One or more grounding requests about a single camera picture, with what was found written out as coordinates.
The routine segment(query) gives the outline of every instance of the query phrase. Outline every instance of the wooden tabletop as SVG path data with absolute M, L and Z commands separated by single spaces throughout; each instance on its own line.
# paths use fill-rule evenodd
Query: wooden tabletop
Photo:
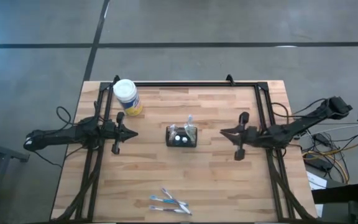
M 94 114 L 99 84 L 84 83 L 77 122 Z M 268 81 L 268 85 L 272 102 L 290 110 L 284 82 Z M 106 142 L 94 222 L 277 221 L 264 149 L 244 145 L 246 158 L 234 161 L 236 147 L 219 133 L 235 127 L 243 111 L 250 114 L 248 125 L 259 126 L 253 88 L 138 87 L 138 91 L 144 109 L 138 116 L 126 116 L 124 124 L 139 135 L 120 145 L 120 155 L 111 152 L 113 140 Z M 273 108 L 285 114 L 283 108 Z M 111 117 L 115 119 L 119 111 L 122 108 L 114 98 Z M 165 128 L 183 126 L 189 114 L 198 127 L 197 147 L 167 147 Z M 276 117 L 276 122 L 285 120 Z M 70 145 L 67 153 L 78 147 Z M 82 150 L 65 161 L 52 218 L 62 214 L 78 193 L 85 157 L 86 150 Z M 288 147 L 284 161 L 292 192 L 316 216 L 299 148 Z M 149 200 L 150 195 L 164 198 L 161 187 L 188 202 L 193 216 L 149 210 L 149 205 L 174 207 Z M 285 208 L 284 196 L 280 196 Z

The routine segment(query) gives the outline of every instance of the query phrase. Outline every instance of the black cable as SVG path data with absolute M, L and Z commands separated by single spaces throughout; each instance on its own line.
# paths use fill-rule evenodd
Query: black cable
M 352 137 L 350 137 L 350 138 L 348 138 L 348 139 L 342 139 L 342 140 L 332 140 L 332 142 L 338 142 L 338 141 L 350 141 L 350 140 L 353 140 L 353 139 L 355 139 L 355 138 L 357 138 L 358 137 L 358 134 L 356 134 L 355 136 L 352 136 Z
M 295 112 L 295 113 L 293 113 L 293 115 L 282 115 L 282 114 L 276 114 L 276 113 L 274 113 L 275 115 L 277 115 L 277 116 L 280 116 L 280 117 L 283 117 L 283 118 L 316 118 L 316 117 L 318 117 L 320 114 L 317 114 L 317 115 L 314 115 L 314 116 L 302 116 L 302 115 L 294 115 L 294 114 L 297 114 L 297 113 L 299 113 L 299 112 L 302 112 L 302 111 L 304 111 L 304 110 L 306 110 L 306 109 L 308 109 L 310 106 L 312 106 L 313 104 L 315 104 L 315 103 L 317 103 L 317 102 L 319 102 L 319 101 L 322 101 L 322 100 L 325 100 L 324 98 L 323 99 L 318 99 L 318 100 L 316 100 L 316 101 L 314 101 L 314 102 L 312 102 L 311 104 L 309 104 L 307 107 L 305 107 L 305 108 L 303 108 L 302 110 L 299 110 L 299 111 L 297 111 L 297 112 Z
M 94 108 L 96 109 L 96 107 L 97 107 L 97 102 L 96 102 L 96 101 L 93 102 L 93 106 L 94 106 Z M 65 120 L 64 118 L 62 118 L 62 116 L 61 116 L 60 113 L 59 113 L 59 109 L 62 109 L 62 110 L 67 114 L 68 120 Z M 64 108 L 64 107 L 62 107 L 62 106 L 56 107 L 56 115 L 58 116 L 58 118 L 59 118 L 61 121 L 63 121 L 63 122 L 65 123 L 65 125 L 63 125 L 63 127 L 59 128 L 58 130 L 56 130 L 56 131 L 54 131 L 54 132 L 51 132 L 51 133 L 48 133 L 48 134 L 44 134 L 43 137 L 44 137 L 44 136 L 47 136 L 47 135 L 59 133 L 60 131 L 62 131 L 63 129 L 65 129 L 69 124 L 72 125 L 72 126 L 78 125 L 78 123 L 72 123 L 72 122 L 71 122 L 71 114 L 67 111 L 66 108 Z M 89 122 L 92 122 L 95 118 L 101 119 L 101 121 L 106 121 L 105 119 L 103 119 L 102 117 L 100 117 L 100 115 L 98 115 L 98 116 L 94 116 L 92 119 L 90 119 L 89 121 L 84 122 L 84 123 L 82 123 L 82 124 L 87 124 L 87 123 L 89 123 Z M 23 147 L 24 147 L 29 141 L 31 141 L 31 138 L 27 139 L 27 140 L 24 142 Z M 38 153 L 36 153 L 36 154 L 37 154 L 39 157 L 41 157 L 42 159 L 44 159 L 45 161 L 47 161 L 47 162 L 49 162 L 49 163 L 51 163 L 51 164 L 53 164 L 53 165 L 58 165 L 58 164 L 54 164 L 54 163 L 50 162 L 50 161 L 47 160 L 46 158 L 42 157 L 40 154 L 38 154 Z
M 312 151 L 312 149 L 313 149 L 315 146 L 310 146 L 309 148 L 302 149 L 302 152 Z
M 67 157 L 69 157 L 70 155 L 72 155 L 74 152 L 77 152 L 77 151 L 79 151 L 80 149 L 83 149 L 83 148 L 84 148 L 84 147 L 81 146 L 81 147 L 79 147 L 78 149 L 75 149 L 75 150 L 72 151 L 71 153 L 67 154 L 67 155 L 65 156 L 65 159 L 67 159 Z
M 309 182 L 311 182 L 312 184 L 315 184 L 315 185 L 317 185 L 317 186 L 319 186 L 319 187 L 322 187 L 322 188 L 324 188 L 324 189 L 326 188 L 326 187 L 323 187 L 323 186 L 321 186 L 321 185 L 319 185 L 319 184 L 314 183 L 313 181 L 310 181 L 310 180 L 309 180 Z
M 316 125 L 341 125 L 341 124 L 358 124 L 358 122 L 350 122 L 350 123 L 318 123 Z
M 331 135 L 330 134 L 328 134 L 328 133 L 324 133 L 325 135 L 327 135 L 327 137 L 328 137 L 328 139 L 329 139 L 329 143 L 331 144 L 331 151 L 333 151 L 334 149 L 335 150 L 340 150 L 340 148 L 339 147 L 337 147 L 336 145 L 335 145 L 335 143 L 333 143 L 333 139 L 332 139 L 332 137 L 331 137 Z M 334 158 L 334 164 L 335 164 L 335 162 L 337 162 L 337 163 L 339 163 L 341 160 L 336 160 L 336 153 L 334 153 L 333 154 L 333 158 Z M 346 183 L 348 183 L 348 181 L 350 180 L 350 177 L 349 177 L 349 171 L 347 170 L 347 171 L 344 171 L 344 172 L 346 172 L 346 174 L 347 174 L 347 180 L 345 180 L 346 181 Z
M 311 135 L 310 135 L 310 138 L 311 138 L 312 145 L 313 145 L 313 146 L 311 147 L 311 148 L 312 148 L 311 151 L 314 151 L 315 153 L 318 153 L 318 154 L 322 155 L 322 156 L 328 161 L 328 163 L 330 163 L 331 169 L 332 169 L 332 168 L 335 168 L 335 169 L 338 171 L 339 175 L 341 176 L 342 183 L 343 183 L 343 182 L 344 182 L 344 178 L 343 178 L 343 175 L 342 175 L 341 171 L 335 166 L 335 163 L 331 162 L 331 161 L 327 158 L 327 156 L 325 156 L 324 154 L 322 154 L 322 153 L 318 150 L 317 146 L 318 146 L 319 144 L 316 144 L 315 140 L 311 137 Z M 331 177 L 331 173 L 329 173 L 329 172 L 328 172 L 328 176 L 329 176 L 329 178 L 333 179 L 333 178 Z
M 282 108 L 284 108 L 285 113 L 287 114 L 287 115 L 286 115 L 287 124 L 289 124 L 289 123 L 290 123 L 290 114 L 289 114 L 289 112 L 288 112 L 288 110 L 287 110 L 287 107 L 285 107 L 285 106 L 282 105 L 281 103 L 272 103 L 272 105 L 279 105 L 279 106 L 281 106 Z
M 34 151 L 34 153 L 36 155 L 38 155 L 41 159 L 47 161 L 48 163 L 54 165 L 54 166 L 59 166 L 61 169 L 63 168 L 60 164 L 56 164 L 56 163 L 53 163 L 53 162 L 50 162 L 48 159 L 44 158 L 44 156 L 41 156 L 37 151 Z
M 350 140 L 350 141 L 348 143 L 346 143 L 342 149 L 338 148 L 338 152 L 336 152 L 335 154 L 340 153 L 343 158 L 343 154 L 342 154 L 343 149 L 345 149 L 353 140 L 355 140 L 356 137 L 358 137 L 358 134 L 351 137 L 350 139 L 346 139 L 346 140 Z
M 284 153 L 283 153 L 283 158 L 284 158 L 285 154 L 287 153 L 287 149 L 286 148 L 283 148 L 283 149 L 284 149 Z
M 326 100 L 326 99 L 325 99 L 325 98 L 318 99 L 318 100 L 312 102 L 311 104 L 309 104 L 307 107 L 305 107 L 305 108 L 303 108 L 302 110 L 299 110 L 299 111 L 297 111 L 297 112 L 295 112 L 295 113 L 293 113 L 293 114 L 300 113 L 300 112 L 302 112 L 302 111 L 308 109 L 309 107 L 313 106 L 315 103 L 320 102 L 320 101 L 323 101 L 323 100 Z
M 345 149 L 357 136 L 358 135 L 354 136 L 354 138 L 352 138 L 342 149 Z M 345 166 L 346 174 L 347 174 L 347 176 L 348 176 L 348 178 L 350 180 L 351 177 L 350 177 L 350 174 L 349 174 L 349 169 L 347 168 L 346 161 L 344 159 L 344 155 L 343 155 L 342 151 L 340 151 L 340 153 L 341 153 L 341 160 L 343 161 L 343 164 Z

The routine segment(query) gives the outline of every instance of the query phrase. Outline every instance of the container lid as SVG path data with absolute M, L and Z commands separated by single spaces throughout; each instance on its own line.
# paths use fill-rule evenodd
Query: container lid
M 131 101 L 136 95 L 136 86 L 134 82 L 128 79 L 123 79 L 119 80 L 113 86 L 113 91 L 118 100 Z

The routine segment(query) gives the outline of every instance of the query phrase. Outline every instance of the electrical wire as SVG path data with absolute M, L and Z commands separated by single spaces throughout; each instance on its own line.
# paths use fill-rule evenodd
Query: electrical wire
M 355 147 L 358 146 L 358 144 L 355 144 L 353 146 L 349 146 L 347 147 L 347 145 L 350 144 L 350 142 L 352 142 L 355 138 L 352 138 L 342 149 L 338 149 L 338 150 L 333 150 L 333 151 L 329 151 L 329 152 L 321 152 L 322 155 L 324 156 L 328 156 L 328 155 L 333 155 L 333 154 L 337 154 L 339 152 L 342 152 L 342 151 L 346 151 L 346 150 L 350 150 L 350 149 L 353 149 Z M 305 152 L 302 154 L 302 156 L 306 155 L 306 154 L 310 154 L 310 153 L 313 153 L 313 151 L 308 151 L 308 152 Z M 319 159 L 321 156 L 318 156 L 318 157 L 314 157 L 314 158 L 310 158 L 310 159 L 306 159 L 305 160 L 313 160 L 313 159 Z
M 340 127 L 340 128 L 332 128 L 332 129 L 327 129 L 324 131 L 318 131 L 316 133 L 310 134 L 311 136 L 315 135 L 315 134 L 319 134 L 319 133 L 323 133 L 323 132 L 328 132 L 328 131 L 335 131 L 335 130 L 339 130 L 339 129 L 344 129 L 344 128 L 354 128 L 354 127 L 358 127 L 358 125 L 352 125 L 352 126 L 345 126 L 345 127 Z
M 283 150 L 284 150 L 284 153 L 283 153 L 283 157 L 284 157 L 285 154 L 287 153 L 287 149 L 286 149 L 286 148 L 283 148 Z
M 67 157 L 71 156 L 73 153 L 75 153 L 75 152 L 77 152 L 77 151 L 79 151 L 80 149 L 83 149 L 83 148 L 84 148 L 84 147 L 81 146 L 81 147 L 79 147 L 78 149 L 75 149 L 75 150 L 72 151 L 71 153 L 67 154 L 67 155 L 65 156 L 65 159 L 67 159 Z
M 330 156 L 330 155 L 328 155 L 327 157 L 329 157 L 329 158 L 332 159 L 332 160 L 335 160 L 335 158 L 333 158 L 333 157 Z M 339 168 L 341 168 L 342 173 L 345 175 L 346 183 L 348 183 L 348 182 L 349 182 L 349 176 L 346 174 L 345 169 L 343 168 L 343 166 L 342 166 L 339 162 L 337 162 L 336 164 L 338 164 Z
M 309 182 L 312 183 L 312 184 L 315 184 L 315 185 L 317 185 L 317 186 L 319 186 L 319 187 L 322 187 L 322 188 L 324 188 L 324 189 L 326 188 L 326 187 L 323 187 L 323 186 L 321 186 L 321 185 L 319 185 L 319 184 L 314 183 L 313 181 L 310 181 L 310 180 L 309 180 Z
M 342 125 L 342 124 L 358 124 L 357 122 L 350 122 L 350 123 L 318 123 L 316 125 Z
M 46 159 L 44 156 L 41 156 L 37 151 L 34 151 L 34 153 L 36 155 L 38 155 L 41 159 L 45 160 L 46 162 L 48 162 L 49 164 L 52 164 L 54 166 L 59 166 L 61 169 L 63 169 L 62 165 L 60 164 L 56 164 L 56 163 L 53 163 L 53 162 L 50 162 L 48 159 Z
M 328 157 L 330 159 L 332 159 L 334 161 L 334 164 L 336 163 L 340 170 L 341 170 L 341 173 L 344 174 L 345 176 L 345 183 L 348 184 L 349 183 L 349 180 L 350 180 L 350 175 L 349 175 L 349 169 L 347 168 L 347 164 L 346 164 L 346 161 L 344 160 L 344 155 L 342 154 L 342 151 L 344 150 L 349 150 L 349 149 L 352 149 L 352 148 L 355 148 L 356 146 L 358 146 L 358 144 L 354 145 L 354 146 L 351 146 L 351 147 L 348 147 L 348 145 L 353 141 L 355 140 L 356 137 L 358 137 L 358 135 L 355 135 L 353 137 L 351 137 L 350 140 L 342 149 L 340 149 L 339 147 L 337 147 L 334 143 L 333 143 L 333 140 L 331 139 L 331 135 L 328 134 L 328 133 L 325 133 L 325 135 L 327 135 L 327 137 L 329 138 L 329 141 L 332 145 L 332 148 L 331 149 L 336 149 L 336 150 L 331 150 L 329 152 L 317 152 L 318 154 L 320 154 L 320 156 L 316 156 L 314 158 L 310 158 L 310 159 L 307 159 L 307 158 L 304 158 L 304 160 L 312 160 L 312 159 L 318 159 L 318 158 L 321 158 L 321 157 Z M 306 154 L 309 154 L 309 153 L 316 153 L 314 151 L 308 151 L 306 153 L 303 153 L 302 156 L 306 155 Z M 335 154 L 337 153 L 340 153 L 341 155 L 341 160 L 343 160 L 343 163 L 344 163 L 344 167 L 341 165 L 341 163 L 339 163 L 339 161 L 336 161 L 336 158 L 335 158 Z
M 290 114 L 289 114 L 289 112 L 288 112 L 287 107 L 284 106 L 284 105 L 281 104 L 281 103 L 272 103 L 272 105 L 279 105 L 279 106 L 281 106 L 282 108 L 284 108 L 285 113 L 287 114 L 287 115 L 285 116 L 286 119 L 287 119 L 287 124 L 289 124 L 289 123 L 290 123 Z
M 295 113 L 293 113 L 293 114 L 300 113 L 300 112 L 302 112 L 302 111 L 308 109 L 309 107 L 313 106 L 315 103 L 320 102 L 320 101 L 324 101 L 324 100 L 327 100 L 327 99 L 325 99 L 325 98 L 318 99 L 318 100 L 312 102 L 311 104 L 309 104 L 307 107 L 305 107 L 305 108 L 303 108 L 302 110 L 299 110 L 299 111 L 297 111 L 297 112 L 295 112 Z
M 358 137 L 358 134 L 356 134 L 355 136 L 352 136 L 348 139 L 342 139 L 342 140 L 332 140 L 332 142 L 338 142 L 338 141 L 349 141 L 349 140 L 353 140 L 354 138 Z
M 325 112 L 326 108 L 328 107 L 328 101 L 325 102 L 325 106 L 326 106 L 326 107 L 325 107 L 323 110 L 321 110 L 319 114 L 309 115 L 309 116 L 308 116 L 308 115 L 294 115 L 294 114 L 297 114 L 297 113 L 299 113 L 299 112 L 302 112 L 302 111 L 308 109 L 310 106 L 312 106 L 313 104 L 315 104 L 315 103 L 317 103 L 317 102 L 319 102 L 319 101 L 321 101 L 321 100 L 325 100 L 325 99 L 318 99 L 318 100 L 312 102 L 312 103 L 311 103 L 310 105 L 308 105 L 306 108 L 303 108 L 302 110 L 299 110 L 299 111 L 293 113 L 293 115 L 291 115 L 291 116 L 288 116 L 288 115 L 286 116 L 286 115 L 282 115 L 282 114 L 276 114 L 276 113 L 274 113 L 274 112 L 273 112 L 273 113 L 274 113 L 275 115 L 280 116 L 280 117 L 283 117 L 283 118 L 318 118 L 321 114 L 323 114 L 323 113 Z
M 314 152 L 314 153 L 317 153 L 317 154 L 321 154 L 322 152 L 320 152 L 320 151 L 318 150 L 318 148 L 317 148 L 317 146 L 320 145 L 320 144 L 316 144 L 316 141 L 315 141 L 315 140 L 313 139 L 313 137 L 310 135 L 309 129 L 307 129 L 306 132 L 307 132 L 307 133 L 309 134 L 309 136 L 310 136 L 312 146 L 309 147 L 309 148 L 307 148 L 307 149 L 304 149 L 303 151 Z M 323 157 L 324 159 L 327 160 L 327 162 L 331 165 L 331 169 L 332 169 L 332 168 L 335 168 L 335 169 L 338 171 L 338 173 L 339 173 L 339 175 L 340 175 L 340 177 L 341 177 L 341 182 L 343 183 L 343 182 L 344 182 L 344 177 L 343 177 L 341 171 L 335 166 L 336 161 L 331 162 L 331 161 L 327 158 L 327 156 L 324 156 L 324 155 L 321 155 L 320 157 Z M 326 175 L 328 175 L 331 180 L 333 179 L 333 178 L 331 177 L 331 174 L 330 174 L 328 171 L 326 171 L 326 173 L 325 173 L 324 176 L 326 176 Z

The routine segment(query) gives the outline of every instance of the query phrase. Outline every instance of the concrete floor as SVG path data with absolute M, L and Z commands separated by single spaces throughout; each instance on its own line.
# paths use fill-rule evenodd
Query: concrete floor
M 92 43 L 103 0 L 0 0 L 0 44 Z M 354 0 L 112 0 L 100 42 L 352 42 Z M 25 152 L 33 129 L 56 129 L 57 106 L 75 113 L 90 49 L 0 49 L 0 145 Z M 293 111 L 339 95 L 358 112 L 358 47 L 99 49 L 91 80 L 284 80 Z M 337 126 L 315 126 L 312 132 Z M 333 131 L 333 139 L 358 133 Z M 301 141 L 309 146 L 307 138 Z M 40 153 L 62 163 L 65 146 Z M 358 149 L 345 153 L 358 183 Z M 60 169 L 31 155 L 12 161 L 0 223 L 49 218 Z

